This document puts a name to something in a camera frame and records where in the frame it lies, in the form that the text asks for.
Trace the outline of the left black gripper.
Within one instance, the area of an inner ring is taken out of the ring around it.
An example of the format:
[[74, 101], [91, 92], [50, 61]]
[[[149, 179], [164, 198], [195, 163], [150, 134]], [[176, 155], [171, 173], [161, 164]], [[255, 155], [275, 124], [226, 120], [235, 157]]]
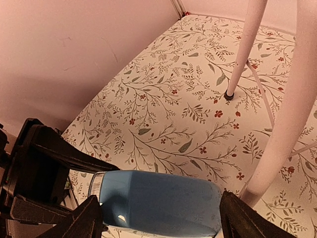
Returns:
[[69, 169], [85, 173], [120, 168], [83, 153], [38, 119], [28, 118], [4, 160], [0, 206], [24, 223], [58, 224], [72, 213], [61, 206]]

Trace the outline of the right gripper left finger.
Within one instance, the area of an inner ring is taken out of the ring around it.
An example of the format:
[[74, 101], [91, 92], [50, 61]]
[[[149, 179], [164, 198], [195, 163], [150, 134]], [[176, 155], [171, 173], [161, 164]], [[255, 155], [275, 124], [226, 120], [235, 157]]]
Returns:
[[61, 223], [44, 232], [42, 237], [100, 238], [102, 232], [103, 220], [100, 203], [95, 195], [91, 195]]

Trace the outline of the blue metronome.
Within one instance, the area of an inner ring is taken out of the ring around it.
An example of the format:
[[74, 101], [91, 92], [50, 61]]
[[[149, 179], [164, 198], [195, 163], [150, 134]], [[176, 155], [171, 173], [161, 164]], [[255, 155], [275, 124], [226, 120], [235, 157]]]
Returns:
[[203, 238], [221, 230], [221, 192], [214, 183], [145, 171], [98, 172], [89, 195], [101, 205], [103, 223], [164, 237]]

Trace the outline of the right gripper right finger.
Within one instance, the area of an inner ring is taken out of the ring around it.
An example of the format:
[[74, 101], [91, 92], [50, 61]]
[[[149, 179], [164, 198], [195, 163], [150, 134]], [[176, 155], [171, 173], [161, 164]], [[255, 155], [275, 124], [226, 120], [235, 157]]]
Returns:
[[264, 219], [234, 193], [224, 191], [220, 201], [220, 238], [293, 238]]

